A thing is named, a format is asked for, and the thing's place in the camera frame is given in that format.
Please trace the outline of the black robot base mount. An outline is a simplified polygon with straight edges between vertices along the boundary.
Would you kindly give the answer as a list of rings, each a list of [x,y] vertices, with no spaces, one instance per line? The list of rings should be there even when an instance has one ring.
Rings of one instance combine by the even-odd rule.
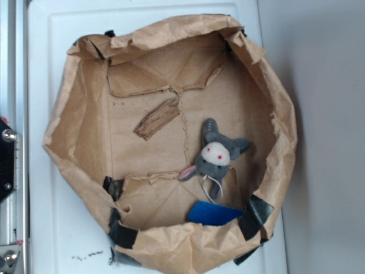
[[[6,200],[15,188],[15,144],[17,134],[1,117],[0,173],[1,203]]]

